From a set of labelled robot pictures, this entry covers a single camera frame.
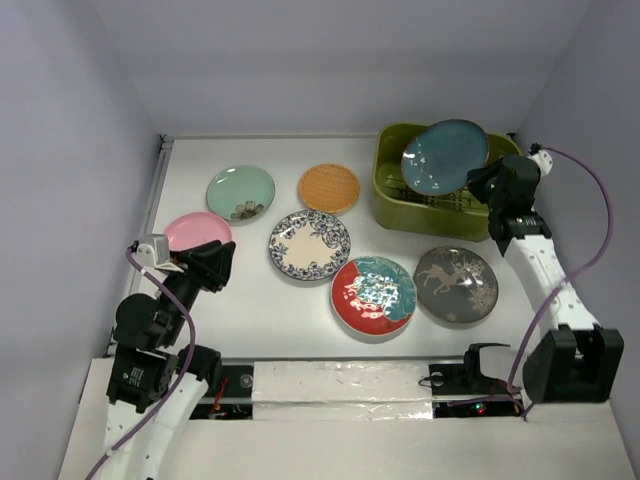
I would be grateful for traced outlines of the pink plate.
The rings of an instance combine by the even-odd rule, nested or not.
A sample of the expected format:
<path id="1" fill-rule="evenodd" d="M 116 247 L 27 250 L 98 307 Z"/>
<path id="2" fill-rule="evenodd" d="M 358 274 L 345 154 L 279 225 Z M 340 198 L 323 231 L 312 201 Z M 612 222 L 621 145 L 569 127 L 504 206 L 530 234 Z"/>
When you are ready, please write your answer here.
<path id="1" fill-rule="evenodd" d="M 232 240 L 228 223 L 211 212 L 192 212 L 173 220 L 164 230 L 172 251 L 184 251 L 220 241 L 222 244 Z"/>

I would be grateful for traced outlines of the dark teal blossom plate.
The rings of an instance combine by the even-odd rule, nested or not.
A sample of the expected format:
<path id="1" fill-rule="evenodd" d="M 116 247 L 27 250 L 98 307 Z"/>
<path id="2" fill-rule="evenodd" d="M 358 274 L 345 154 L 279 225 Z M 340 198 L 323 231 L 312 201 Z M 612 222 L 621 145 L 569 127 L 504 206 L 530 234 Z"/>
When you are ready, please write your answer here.
<path id="1" fill-rule="evenodd" d="M 488 135 L 469 120 L 439 121 L 404 148 L 402 178 L 413 192 L 425 196 L 448 195 L 463 188 L 471 170 L 485 166 Z"/>

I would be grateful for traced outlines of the blue floral rim plate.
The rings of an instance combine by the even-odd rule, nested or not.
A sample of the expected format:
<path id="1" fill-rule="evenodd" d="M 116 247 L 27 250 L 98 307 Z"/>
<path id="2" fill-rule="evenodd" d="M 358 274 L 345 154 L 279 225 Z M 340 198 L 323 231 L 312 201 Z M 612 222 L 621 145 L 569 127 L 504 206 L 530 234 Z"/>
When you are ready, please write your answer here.
<path id="1" fill-rule="evenodd" d="M 334 215 L 301 210 L 281 219 L 268 241 L 276 268 L 294 280 L 319 281 L 332 277 L 348 261 L 351 237 Z"/>

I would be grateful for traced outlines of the red and teal plate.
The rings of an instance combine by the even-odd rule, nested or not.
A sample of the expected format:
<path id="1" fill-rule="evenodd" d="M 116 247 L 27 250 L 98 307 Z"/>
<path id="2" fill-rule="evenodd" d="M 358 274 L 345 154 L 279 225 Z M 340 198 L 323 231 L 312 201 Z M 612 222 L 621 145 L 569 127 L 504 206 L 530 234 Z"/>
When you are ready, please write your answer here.
<path id="1" fill-rule="evenodd" d="M 399 335 L 417 306 L 407 270 L 381 256 L 348 261 L 331 283 L 330 300 L 341 325 L 356 338 L 381 343 Z"/>

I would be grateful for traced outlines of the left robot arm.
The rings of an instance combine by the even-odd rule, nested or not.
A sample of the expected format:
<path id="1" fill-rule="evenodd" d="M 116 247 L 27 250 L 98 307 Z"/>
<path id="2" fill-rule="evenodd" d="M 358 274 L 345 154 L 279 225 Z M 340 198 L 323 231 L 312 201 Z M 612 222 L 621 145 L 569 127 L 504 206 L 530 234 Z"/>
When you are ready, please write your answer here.
<path id="1" fill-rule="evenodd" d="M 173 251 L 160 234 L 126 249 L 157 292 L 131 294 L 116 310 L 104 452 L 88 478 L 160 478 L 197 403 L 219 388 L 221 355 L 197 344 L 190 311 L 200 293 L 227 285 L 235 250 L 233 241 L 214 240 Z"/>

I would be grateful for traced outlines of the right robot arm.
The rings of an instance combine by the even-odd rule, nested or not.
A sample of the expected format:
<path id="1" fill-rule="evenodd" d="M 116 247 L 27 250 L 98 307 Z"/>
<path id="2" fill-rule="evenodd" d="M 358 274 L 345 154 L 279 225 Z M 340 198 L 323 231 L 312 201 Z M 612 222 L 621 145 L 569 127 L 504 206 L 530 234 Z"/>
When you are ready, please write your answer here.
<path id="1" fill-rule="evenodd" d="M 489 209 L 490 236 L 534 311 L 509 369 L 507 390 L 523 391 L 534 404 L 604 403 L 624 340 L 618 330 L 600 324 L 573 282 L 609 244 L 573 271 L 562 267 L 550 227 L 534 208 L 538 185 L 553 166 L 552 153 L 506 156 L 467 175 L 468 190 Z"/>

